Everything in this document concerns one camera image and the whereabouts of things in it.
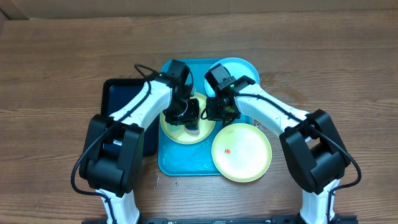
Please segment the green plate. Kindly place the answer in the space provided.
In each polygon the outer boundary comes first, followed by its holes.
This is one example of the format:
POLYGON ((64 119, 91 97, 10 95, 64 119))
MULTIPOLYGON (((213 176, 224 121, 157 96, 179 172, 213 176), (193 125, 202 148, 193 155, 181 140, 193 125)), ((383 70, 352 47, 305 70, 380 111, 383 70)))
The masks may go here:
POLYGON ((174 126, 165 121, 163 113, 160 114, 160 125, 163 132, 173 141, 180 144, 195 144, 208 137, 215 127, 215 121, 207 119, 198 120, 198 134, 186 132, 184 125, 174 126))
POLYGON ((234 182, 261 178, 272 160, 271 144, 255 126, 237 123, 223 128, 214 138, 211 155, 218 171, 234 182))

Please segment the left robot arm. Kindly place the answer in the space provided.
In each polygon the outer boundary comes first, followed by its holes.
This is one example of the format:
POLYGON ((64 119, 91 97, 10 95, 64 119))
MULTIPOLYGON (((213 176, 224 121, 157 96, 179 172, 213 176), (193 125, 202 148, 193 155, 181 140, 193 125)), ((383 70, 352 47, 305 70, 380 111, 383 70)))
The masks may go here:
POLYGON ((164 114, 167 123, 199 133, 200 107, 193 98, 193 74, 186 63, 172 60, 166 72, 144 75, 142 90, 123 108, 90 120, 85 145, 71 173, 71 186, 82 195, 103 199, 107 223, 137 223, 132 192, 139 177, 144 134, 164 114))

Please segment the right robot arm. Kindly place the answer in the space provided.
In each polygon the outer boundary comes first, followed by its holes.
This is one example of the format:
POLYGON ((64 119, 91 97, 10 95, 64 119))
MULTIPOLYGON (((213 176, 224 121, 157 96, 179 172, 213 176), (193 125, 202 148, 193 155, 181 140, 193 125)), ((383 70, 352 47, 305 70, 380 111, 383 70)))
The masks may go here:
POLYGON ((333 210, 335 192, 353 158, 329 114, 293 108, 252 78, 234 77, 220 63, 206 72, 205 80, 215 93, 207 99, 207 119, 230 123, 245 115, 279 137, 288 170, 303 190, 299 222, 341 223, 333 210))

